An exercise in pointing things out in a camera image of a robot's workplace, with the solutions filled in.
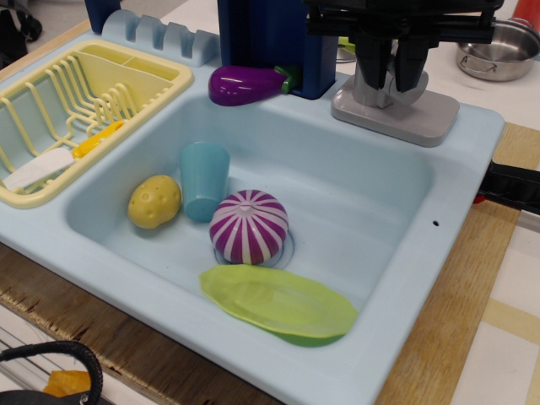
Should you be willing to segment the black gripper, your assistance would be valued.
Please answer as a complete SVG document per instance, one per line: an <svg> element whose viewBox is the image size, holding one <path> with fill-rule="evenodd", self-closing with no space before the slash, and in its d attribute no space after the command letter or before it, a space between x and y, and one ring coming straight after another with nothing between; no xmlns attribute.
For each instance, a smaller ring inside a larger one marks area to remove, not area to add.
<svg viewBox="0 0 540 405"><path fill-rule="evenodd" d="M502 1L306 1L310 34L354 41L366 84L382 89L392 52L397 90L419 84L431 42L489 43Z"/></svg>

